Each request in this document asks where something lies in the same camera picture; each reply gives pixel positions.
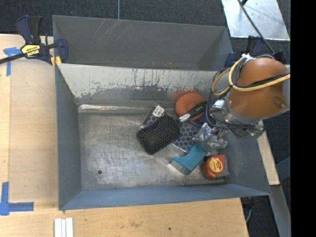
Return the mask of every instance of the cable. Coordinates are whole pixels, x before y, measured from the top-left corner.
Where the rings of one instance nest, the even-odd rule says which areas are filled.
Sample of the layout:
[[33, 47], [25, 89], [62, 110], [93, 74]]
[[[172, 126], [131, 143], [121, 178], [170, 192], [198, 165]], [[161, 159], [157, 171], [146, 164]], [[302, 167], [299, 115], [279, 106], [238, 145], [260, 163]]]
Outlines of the cable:
[[272, 85], [275, 85], [277, 83], [280, 83], [280, 82], [283, 82], [285, 80], [290, 79], [290, 73], [288, 73], [288, 74], [286, 74], [286, 75], [284, 75], [276, 80], [269, 81], [269, 82], [261, 84], [261, 85], [238, 87], [233, 83], [233, 73], [234, 73], [235, 68], [236, 68], [236, 66], [234, 64], [230, 70], [228, 80], [229, 80], [229, 85], [233, 89], [238, 90], [238, 91], [253, 91], [253, 90], [257, 90], [257, 89], [262, 89], [262, 88], [266, 88], [266, 87], [269, 87], [269, 86], [272, 86]]
[[119, 0], [118, 0], [118, 19], [119, 19], [119, 7], [120, 5], [119, 5]]
[[238, 0], [240, 7], [242, 8], [243, 12], [245, 13], [245, 15], [247, 16], [248, 20], [250, 21], [250, 23], [252, 24], [252, 26], [254, 27], [254, 29], [256, 30], [256, 32], [259, 34], [259, 36], [261, 37], [261, 39], [264, 41], [264, 43], [268, 46], [268, 48], [270, 49], [270, 51], [272, 53], [275, 53], [275, 51], [272, 49], [272, 47], [269, 45], [269, 43], [266, 41], [266, 39], [263, 37], [263, 35], [261, 34], [261, 32], [259, 31], [259, 29], [255, 26], [255, 24], [253, 23], [253, 21], [251, 20], [250, 16], [248, 15], [247, 11], [245, 10], [245, 8], [242, 5], [242, 2], [240, 0]]

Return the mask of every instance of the white label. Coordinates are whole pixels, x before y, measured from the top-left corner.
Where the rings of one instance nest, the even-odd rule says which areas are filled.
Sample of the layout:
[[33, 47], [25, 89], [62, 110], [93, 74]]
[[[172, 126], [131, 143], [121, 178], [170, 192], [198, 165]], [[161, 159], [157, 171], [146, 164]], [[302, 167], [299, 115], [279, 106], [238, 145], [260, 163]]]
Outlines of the white label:
[[160, 117], [162, 115], [162, 113], [164, 112], [164, 108], [157, 105], [155, 110], [153, 111], [153, 115], [156, 117]]

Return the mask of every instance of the wooden board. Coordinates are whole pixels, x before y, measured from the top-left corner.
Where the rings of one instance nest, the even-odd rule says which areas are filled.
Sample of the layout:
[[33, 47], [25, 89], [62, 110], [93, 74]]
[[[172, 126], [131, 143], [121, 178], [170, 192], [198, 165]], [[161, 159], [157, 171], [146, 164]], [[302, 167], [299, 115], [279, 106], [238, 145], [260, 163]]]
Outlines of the wooden board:
[[34, 212], [0, 217], [6, 237], [53, 236], [55, 218], [73, 218], [75, 237], [248, 237], [240, 199], [59, 211], [56, 201]]

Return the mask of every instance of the wooden table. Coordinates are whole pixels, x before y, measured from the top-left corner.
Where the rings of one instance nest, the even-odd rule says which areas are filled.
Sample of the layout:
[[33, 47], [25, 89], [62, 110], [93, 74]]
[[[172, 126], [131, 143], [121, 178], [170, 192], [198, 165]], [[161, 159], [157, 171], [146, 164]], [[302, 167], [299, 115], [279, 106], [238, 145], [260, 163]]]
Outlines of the wooden table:
[[[0, 58], [6, 57], [4, 48], [23, 44], [19, 35], [0, 35]], [[76, 237], [249, 236], [239, 198], [60, 211], [51, 77], [54, 68], [25, 58], [11, 65], [10, 76], [6, 76], [7, 64], [0, 65], [0, 185], [9, 181], [9, 202], [35, 203], [34, 211], [0, 216], [0, 236], [53, 236], [54, 219], [69, 217], [73, 218]], [[38, 66], [42, 69], [34, 74]], [[23, 75], [21, 85], [16, 78], [12, 80], [18, 74]], [[279, 184], [265, 135], [259, 146], [270, 184]]]

